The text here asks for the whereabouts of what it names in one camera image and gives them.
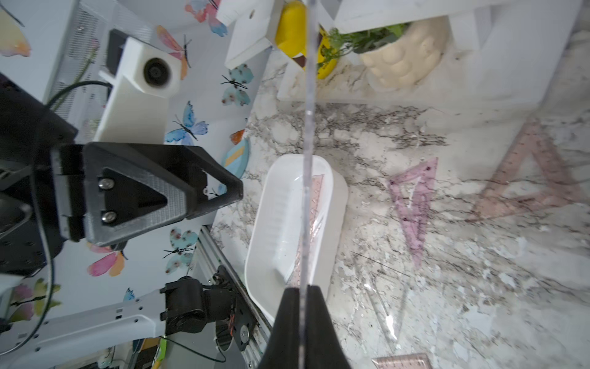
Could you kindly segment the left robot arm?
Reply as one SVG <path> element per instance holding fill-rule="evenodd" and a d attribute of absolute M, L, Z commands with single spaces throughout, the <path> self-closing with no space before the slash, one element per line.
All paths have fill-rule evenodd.
<path fill-rule="evenodd" d="M 203 284 L 186 276 L 152 293 L 49 318 L 54 259 L 87 239 L 121 256 L 131 238 L 240 201 L 242 181 L 196 146 L 91 142 L 13 85 L 1 90 L 1 273 L 45 270 L 41 295 L 18 301 L 30 321 L 1 321 L 1 366 L 47 368 L 106 347 L 178 332 L 196 334 L 245 310 L 225 267 Z"/>

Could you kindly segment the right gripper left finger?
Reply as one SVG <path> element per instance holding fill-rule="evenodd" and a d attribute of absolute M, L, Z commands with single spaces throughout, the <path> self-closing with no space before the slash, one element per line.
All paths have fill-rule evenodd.
<path fill-rule="evenodd" d="M 300 290 L 286 288 L 258 369 L 299 367 Z"/>

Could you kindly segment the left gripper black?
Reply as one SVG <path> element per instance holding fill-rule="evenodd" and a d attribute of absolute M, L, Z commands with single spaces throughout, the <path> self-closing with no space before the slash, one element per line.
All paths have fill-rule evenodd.
<path fill-rule="evenodd" d="M 118 244 L 244 197 L 242 181 L 198 146 L 94 141 L 50 155 L 64 240 Z"/>

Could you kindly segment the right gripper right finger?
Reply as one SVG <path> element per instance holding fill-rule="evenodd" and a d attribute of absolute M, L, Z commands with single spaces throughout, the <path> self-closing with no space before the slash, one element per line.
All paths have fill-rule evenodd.
<path fill-rule="evenodd" d="M 350 368 L 321 288 L 307 288 L 307 368 Z"/>

